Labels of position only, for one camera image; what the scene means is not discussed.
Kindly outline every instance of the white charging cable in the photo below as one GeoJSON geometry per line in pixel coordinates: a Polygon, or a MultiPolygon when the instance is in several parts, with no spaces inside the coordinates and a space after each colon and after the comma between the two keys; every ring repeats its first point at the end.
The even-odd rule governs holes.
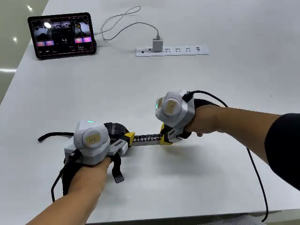
{"type": "Polygon", "coordinates": [[[153,51],[155,51],[155,52],[160,52],[160,51],[162,51],[163,39],[160,37],[158,29],[157,29],[155,26],[153,26],[153,25],[151,25],[151,24],[149,24],[149,23],[145,23],[145,22],[135,22],[135,23],[132,23],[132,24],[130,24],[130,25],[124,27],[123,29],[121,29],[121,30],[120,30],[115,36],[113,36],[112,38],[105,38],[105,37],[104,37],[104,33],[105,33],[105,32],[108,32],[108,31],[110,31],[110,30],[112,30],[112,29],[117,25],[117,23],[118,23],[121,19],[124,18],[124,16],[126,16],[126,15],[134,15],[134,13],[139,12],[141,9],[142,9],[141,6],[135,6],[135,7],[133,7],[133,8],[130,8],[129,10],[127,10],[127,11],[126,11],[125,13],[123,13],[123,14],[113,15],[113,16],[109,17],[109,18],[103,23],[103,25],[101,26],[101,31],[98,32],[98,33],[95,33],[95,35],[102,34],[103,40],[105,40],[105,41],[110,41],[110,40],[113,40],[115,37],[117,37],[123,30],[127,29],[128,27],[131,27],[131,26],[136,25],[136,24],[144,24],[144,25],[151,26],[151,27],[154,28],[154,29],[156,30],[156,32],[157,32],[156,37],[153,38],[153,51]],[[113,19],[113,18],[115,18],[115,17],[118,17],[118,16],[121,16],[121,18],[118,19],[117,22],[116,22],[111,28],[109,28],[109,29],[107,29],[107,30],[103,30],[104,27],[105,27],[105,25],[107,24],[108,21],[110,21],[111,19],[113,19]]]}

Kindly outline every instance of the white cable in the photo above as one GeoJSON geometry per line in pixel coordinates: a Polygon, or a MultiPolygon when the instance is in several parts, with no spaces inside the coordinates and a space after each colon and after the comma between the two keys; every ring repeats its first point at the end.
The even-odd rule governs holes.
{"type": "Polygon", "coordinates": [[[135,6],[135,7],[133,7],[133,8],[130,8],[129,10],[127,10],[127,11],[126,11],[125,13],[123,13],[123,14],[113,15],[113,16],[109,17],[109,18],[108,18],[107,20],[105,20],[105,22],[102,24],[102,26],[101,26],[101,32],[95,33],[94,35],[103,34],[104,32],[110,31],[111,29],[113,29],[113,28],[117,25],[117,23],[118,23],[121,19],[123,19],[124,16],[126,16],[126,15],[132,15],[133,13],[137,13],[137,12],[139,12],[141,9],[142,9],[141,6],[135,6]],[[130,12],[130,13],[128,12],[128,11],[134,9],[134,8],[138,8],[138,10],[136,10],[136,11],[134,11],[134,12],[130,12]],[[104,28],[105,24],[106,24],[108,21],[110,21],[111,19],[113,19],[113,18],[115,18],[115,17],[118,17],[118,16],[122,16],[122,17],[121,17],[120,19],[118,19],[117,22],[116,22],[110,29],[104,30],[104,31],[103,31],[103,28],[104,28]]]}
{"type": "Polygon", "coordinates": [[[148,24],[148,23],[145,23],[145,22],[135,22],[135,23],[132,23],[132,24],[126,26],[125,28],[121,29],[121,30],[120,30],[115,36],[113,36],[112,38],[105,38],[105,37],[104,37],[104,33],[107,32],[107,31],[112,30],[112,29],[117,25],[117,23],[118,23],[121,19],[123,19],[124,16],[126,16],[126,15],[132,15],[133,13],[137,13],[137,12],[139,12],[141,9],[142,9],[141,6],[135,6],[135,7],[133,7],[133,8],[130,8],[129,10],[127,10],[127,11],[126,11],[125,13],[123,13],[123,14],[114,15],[114,16],[109,17],[109,18],[103,23],[103,25],[101,26],[101,32],[96,33],[95,35],[97,35],[97,34],[102,34],[103,40],[105,40],[105,41],[110,41],[110,40],[113,40],[115,37],[117,37],[117,36],[118,36],[123,30],[125,30],[126,28],[131,27],[132,25],[135,25],[135,24],[144,24],[144,25],[148,25],[148,26],[153,27],[153,28],[157,31],[157,39],[160,39],[158,29],[157,29],[155,26],[153,26],[153,25],[151,25],[151,24],[148,24]],[[135,8],[138,8],[138,10],[136,10],[136,11],[134,11],[134,12],[129,12],[130,10],[135,9],[135,8]],[[118,19],[117,22],[116,22],[111,28],[109,28],[109,29],[107,29],[107,30],[103,30],[104,26],[106,25],[106,23],[107,23],[109,20],[111,20],[111,19],[113,19],[113,18],[115,18],[115,17],[118,17],[118,16],[121,16],[121,18],[118,19]]]}
{"type": "Polygon", "coordinates": [[[145,24],[145,25],[148,25],[148,26],[153,27],[153,28],[156,29],[156,31],[157,31],[157,36],[156,36],[157,39],[160,39],[158,29],[157,29],[155,26],[153,26],[153,25],[151,25],[151,24],[148,24],[148,23],[145,23],[145,22],[135,22],[135,23],[132,23],[132,24],[130,24],[130,25],[124,27],[122,30],[120,30],[120,31],[119,31],[115,36],[113,36],[112,38],[106,39],[106,38],[103,37],[103,39],[104,39],[105,41],[113,40],[113,39],[114,39],[116,36],[118,36],[123,30],[125,30],[126,28],[131,27],[132,25],[135,25],[135,24],[145,24]]]}

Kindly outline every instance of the black sleeve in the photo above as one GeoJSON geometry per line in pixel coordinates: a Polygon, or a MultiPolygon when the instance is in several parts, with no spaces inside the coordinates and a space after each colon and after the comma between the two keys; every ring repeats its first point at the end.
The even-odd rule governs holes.
{"type": "Polygon", "coordinates": [[[274,173],[300,190],[300,114],[279,117],[270,127],[265,150],[274,173]]]}

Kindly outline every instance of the floor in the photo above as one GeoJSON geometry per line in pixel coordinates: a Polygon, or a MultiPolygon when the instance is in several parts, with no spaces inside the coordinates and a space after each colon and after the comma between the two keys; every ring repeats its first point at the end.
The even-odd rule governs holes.
{"type": "MultiPolygon", "coordinates": [[[[27,17],[41,15],[48,0],[2,0],[0,7],[0,103],[30,41],[27,17]]],[[[300,224],[300,210],[271,214],[270,225],[300,224]]]]}

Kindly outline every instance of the power adapter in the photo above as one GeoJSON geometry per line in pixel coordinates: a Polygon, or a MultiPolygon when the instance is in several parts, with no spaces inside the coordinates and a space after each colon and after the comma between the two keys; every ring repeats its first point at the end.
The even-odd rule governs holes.
{"type": "Polygon", "coordinates": [[[153,38],[152,51],[155,53],[161,53],[163,51],[163,38],[159,35],[153,38]]]}

